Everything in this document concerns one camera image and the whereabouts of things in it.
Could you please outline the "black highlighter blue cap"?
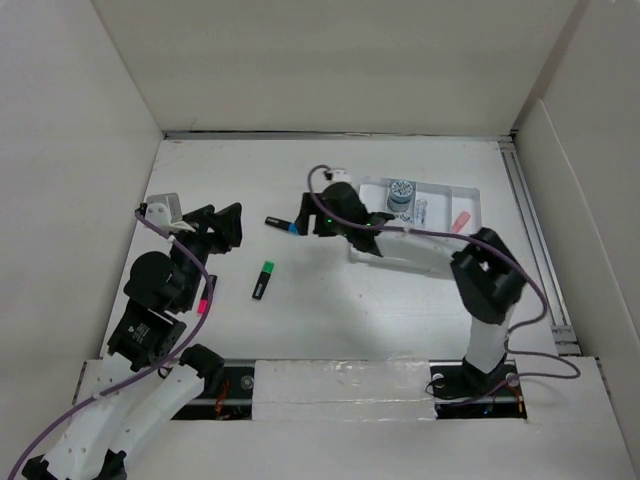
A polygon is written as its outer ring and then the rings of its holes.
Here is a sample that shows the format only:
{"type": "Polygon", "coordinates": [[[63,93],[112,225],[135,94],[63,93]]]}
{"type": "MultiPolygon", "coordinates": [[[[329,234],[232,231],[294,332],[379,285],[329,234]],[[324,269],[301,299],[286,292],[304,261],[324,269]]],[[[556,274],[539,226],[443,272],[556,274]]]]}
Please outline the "black highlighter blue cap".
{"type": "Polygon", "coordinates": [[[280,230],[280,231],[284,231],[293,235],[297,235],[298,234],[298,230],[296,228],[296,225],[290,221],[287,220],[283,220],[283,219],[279,219],[276,217],[271,217],[271,216],[267,216],[265,218],[264,223],[274,229],[280,230]]]}

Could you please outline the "large blue cleaning gel jar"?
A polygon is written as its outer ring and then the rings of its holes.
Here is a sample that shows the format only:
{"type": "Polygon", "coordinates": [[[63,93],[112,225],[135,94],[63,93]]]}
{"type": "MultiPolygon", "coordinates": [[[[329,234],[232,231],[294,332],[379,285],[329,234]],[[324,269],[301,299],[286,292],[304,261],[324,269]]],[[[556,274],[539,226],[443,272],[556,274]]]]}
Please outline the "large blue cleaning gel jar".
{"type": "Polygon", "coordinates": [[[415,197],[415,183],[404,179],[390,179],[387,189],[387,208],[393,213],[408,212],[415,197]]]}

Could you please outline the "small blue cleaning gel jar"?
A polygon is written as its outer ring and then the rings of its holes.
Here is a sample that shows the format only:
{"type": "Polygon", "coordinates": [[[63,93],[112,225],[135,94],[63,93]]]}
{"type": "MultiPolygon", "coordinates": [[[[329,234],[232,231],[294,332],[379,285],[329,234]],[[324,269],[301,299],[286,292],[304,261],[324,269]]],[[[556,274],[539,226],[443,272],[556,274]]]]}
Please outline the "small blue cleaning gel jar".
{"type": "Polygon", "coordinates": [[[402,221],[402,222],[404,222],[404,223],[408,223],[408,224],[412,224],[412,223],[413,223],[413,218],[412,218],[412,216],[411,216],[411,215],[409,215],[409,214],[407,214],[407,213],[405,213],[405,212],[397,213],[397,214],[395,215],[395,217],[396,217],[398,220],[401,220],[401,221],[402,221]]]}

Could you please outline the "black highlighter with barcode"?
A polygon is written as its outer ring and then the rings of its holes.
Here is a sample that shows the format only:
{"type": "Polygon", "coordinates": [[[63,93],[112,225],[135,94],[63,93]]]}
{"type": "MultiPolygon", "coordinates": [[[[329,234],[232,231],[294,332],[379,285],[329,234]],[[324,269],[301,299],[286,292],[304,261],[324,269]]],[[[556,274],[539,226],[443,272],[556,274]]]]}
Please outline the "black highlighter with barcode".
{"type": "Polygon", "coordinates": [[[252,298],[254,300],[261,300],[263,298],[267,285],[271,279],[274,266],[275,264],[272,261],[264,262],[252,292],[252,298]]]}

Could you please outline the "blue spray pen bottle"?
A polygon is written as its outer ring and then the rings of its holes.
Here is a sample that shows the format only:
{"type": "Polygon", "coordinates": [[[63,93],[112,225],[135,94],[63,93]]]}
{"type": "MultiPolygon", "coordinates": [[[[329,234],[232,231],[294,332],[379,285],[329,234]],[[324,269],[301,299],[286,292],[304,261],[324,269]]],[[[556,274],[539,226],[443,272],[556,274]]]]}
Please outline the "blue spray pen bottle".
{"type": "Polygon", "coordinates": [[[426,224],[428,201],[426,199],[417,199],[414,206],[414,224],[426,224]]]}

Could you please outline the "pink eraser capsule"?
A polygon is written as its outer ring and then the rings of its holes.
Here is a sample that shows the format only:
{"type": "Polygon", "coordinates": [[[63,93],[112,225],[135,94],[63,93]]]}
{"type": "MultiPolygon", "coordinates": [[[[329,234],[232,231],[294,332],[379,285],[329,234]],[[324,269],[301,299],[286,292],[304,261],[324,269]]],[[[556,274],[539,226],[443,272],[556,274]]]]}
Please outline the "pink eraser capsule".
{"type": "Polygon", "coordinates": [[[470,212],[461,211],[455,218],[451,227],[451,231],[456,234],[464,233],[471,219],[472,215],[470,212]]]}

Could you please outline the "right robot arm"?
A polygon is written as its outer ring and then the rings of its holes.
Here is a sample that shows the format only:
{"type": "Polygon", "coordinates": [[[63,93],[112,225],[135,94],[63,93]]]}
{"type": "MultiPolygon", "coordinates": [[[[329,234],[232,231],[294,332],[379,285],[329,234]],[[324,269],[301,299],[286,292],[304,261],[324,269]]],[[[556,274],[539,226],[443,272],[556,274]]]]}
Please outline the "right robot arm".
{"type": "Polygon", "coordinates": [[[462,394],[486,393],[505,378],[505,341],[525,279],[493,230],[481,228],[462,240],[427,236],[389,213],[368,211],[347,182],[304,193],[295,227],[302,236],[345,239],[357,261],[453,280],[471,316],[469,345],[455,374],[462,394]]]}

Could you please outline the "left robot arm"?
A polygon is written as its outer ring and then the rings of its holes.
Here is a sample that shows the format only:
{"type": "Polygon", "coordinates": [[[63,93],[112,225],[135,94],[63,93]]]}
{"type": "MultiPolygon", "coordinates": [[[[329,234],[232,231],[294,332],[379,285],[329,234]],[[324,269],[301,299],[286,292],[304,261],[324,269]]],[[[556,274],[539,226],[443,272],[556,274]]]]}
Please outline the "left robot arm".
{"type": "Polygon", "coordinates": [[[124,314],[107,342],[93,390],[54,420],[9,473],[26,479],[125,479],[141,451],[176,413],[222,387],[224,359],[194,343],[212,306],[208,258],[240,246],[242,206],[183,214],[174,194],[135,212],[171,244],[133,263],[124,314]]]}

